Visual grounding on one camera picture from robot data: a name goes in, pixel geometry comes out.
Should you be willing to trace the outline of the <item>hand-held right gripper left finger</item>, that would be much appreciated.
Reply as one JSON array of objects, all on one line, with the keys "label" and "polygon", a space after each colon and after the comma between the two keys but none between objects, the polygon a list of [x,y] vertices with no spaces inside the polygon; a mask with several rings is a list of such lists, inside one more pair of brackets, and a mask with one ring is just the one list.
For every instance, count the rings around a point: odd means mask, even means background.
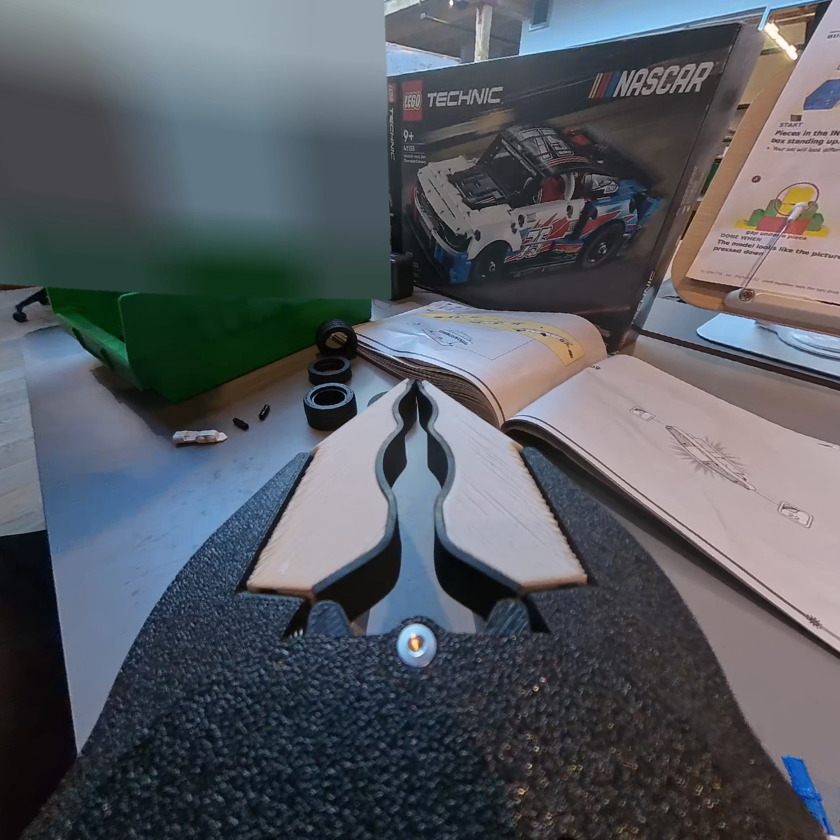
[{"label": "hand-held right gripper left finger", "polygon": [[417,416],[405,380],[325,438],[255,560],[246,590],[339,603],[350,620],[381,601],[401,568],[393,485]]}]

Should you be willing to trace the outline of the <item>wide black rubber tire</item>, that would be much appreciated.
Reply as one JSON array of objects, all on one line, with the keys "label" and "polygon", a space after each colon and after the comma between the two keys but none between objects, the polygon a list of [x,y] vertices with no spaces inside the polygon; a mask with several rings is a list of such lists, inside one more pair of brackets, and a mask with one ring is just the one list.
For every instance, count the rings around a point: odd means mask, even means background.
[{"label": "wide black rubber tire", "polygon": [[336,355],[351,360],[358,354],[358,337],[348,322],[329,319],[316,329],[316,345],[323,356]]},{"label": "wide black rubber tire", "polygon": [[303,398],[310,427],[332,432],[357,414],[354,390],[346,384],[330,382],[315,385]]}]

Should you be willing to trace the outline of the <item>black jacket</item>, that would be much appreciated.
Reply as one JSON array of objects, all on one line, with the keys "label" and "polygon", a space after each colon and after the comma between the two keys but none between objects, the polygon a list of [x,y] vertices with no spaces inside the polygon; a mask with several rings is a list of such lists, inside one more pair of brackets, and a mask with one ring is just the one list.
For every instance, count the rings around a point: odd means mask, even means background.
[{"label": "black jacket", "polygon": [[1,538],[1,838],[18,838],[77,756],[47,532]]}]

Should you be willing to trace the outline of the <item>race car print box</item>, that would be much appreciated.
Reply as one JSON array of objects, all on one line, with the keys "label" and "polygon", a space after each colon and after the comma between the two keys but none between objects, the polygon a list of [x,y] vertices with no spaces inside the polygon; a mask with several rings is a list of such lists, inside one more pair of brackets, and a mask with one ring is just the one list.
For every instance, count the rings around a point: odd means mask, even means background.
[{"label": "race car print box", "polygon": [[392,241],[415,284],[633,342],[760,41],[721,24],[389,77]]}]

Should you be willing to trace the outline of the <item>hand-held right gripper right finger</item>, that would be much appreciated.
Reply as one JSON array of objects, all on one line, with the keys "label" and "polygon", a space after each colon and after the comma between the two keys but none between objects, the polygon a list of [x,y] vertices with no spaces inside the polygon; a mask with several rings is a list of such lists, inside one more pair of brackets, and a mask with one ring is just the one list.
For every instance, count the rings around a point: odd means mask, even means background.
[{"label": "hand-held right gripper right finger", "polygon": [[426,381],[418,415],[441,486],[434,565],[444,591],[487,619],[499,601],[585,584],[520,445]]}]

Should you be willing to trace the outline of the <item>green storage bin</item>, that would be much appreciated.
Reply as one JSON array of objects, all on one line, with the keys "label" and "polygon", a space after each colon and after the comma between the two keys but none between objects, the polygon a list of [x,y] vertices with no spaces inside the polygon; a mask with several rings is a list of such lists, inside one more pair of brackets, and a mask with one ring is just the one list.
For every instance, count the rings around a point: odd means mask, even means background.
[{"label": "green storage bin", "polygon": [[304,350],[317,327],[371,317],[370,299],[192,297],[48,289],[80,345],[141,390],[179,403]]}]

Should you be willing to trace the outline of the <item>grey desk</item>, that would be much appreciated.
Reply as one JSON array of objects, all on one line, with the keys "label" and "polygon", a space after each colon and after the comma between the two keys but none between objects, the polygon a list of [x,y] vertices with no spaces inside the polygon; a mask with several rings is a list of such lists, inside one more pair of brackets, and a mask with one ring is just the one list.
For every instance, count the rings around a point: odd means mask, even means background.
[{"label": "grey desk", "polygon": [[[80,747],[123,659],[183,564],[321,435],[302,409],[311,348],[170,405],[126,387],[60,328],[24,339],[70,707]],[[264,422],[259,410],[270,404]],[[249,424],[237,429],[232,418]],[[185,429],[220,444],[175,446]],[[838,655],[562,455],[694,613],[766,750],[838,784]]]}]

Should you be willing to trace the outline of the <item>clipped paper sheet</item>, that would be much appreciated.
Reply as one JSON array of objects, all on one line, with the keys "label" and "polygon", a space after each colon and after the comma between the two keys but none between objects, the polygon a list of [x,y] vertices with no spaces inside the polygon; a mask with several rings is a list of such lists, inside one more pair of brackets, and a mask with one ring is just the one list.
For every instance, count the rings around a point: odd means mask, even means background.
[{"label": "clipped paper sheet", "polygon": [[831,2],[687,276],[838,303],[839,10]]}]

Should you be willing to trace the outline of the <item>open instruction booklet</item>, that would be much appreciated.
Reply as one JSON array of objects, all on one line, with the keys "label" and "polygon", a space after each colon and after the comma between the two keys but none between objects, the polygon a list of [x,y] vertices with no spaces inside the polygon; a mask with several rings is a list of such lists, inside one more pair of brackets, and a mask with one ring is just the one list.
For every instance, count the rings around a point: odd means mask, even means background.
[{"label": "open instruction booklet", "polygon": [[623,354],[573,314],[451,301],[361,325],[359,355],[564,449],[839,649],[838,446]]}]

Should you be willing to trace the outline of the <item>white tray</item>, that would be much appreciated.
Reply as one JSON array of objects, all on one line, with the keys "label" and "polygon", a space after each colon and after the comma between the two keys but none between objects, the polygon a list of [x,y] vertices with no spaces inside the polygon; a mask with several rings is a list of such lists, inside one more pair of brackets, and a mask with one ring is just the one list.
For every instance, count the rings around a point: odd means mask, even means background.
[{"label": "white tray", "polygon": [[723,348],[839,382],[838,337],[724,313],[700,325],[696,332]]}]

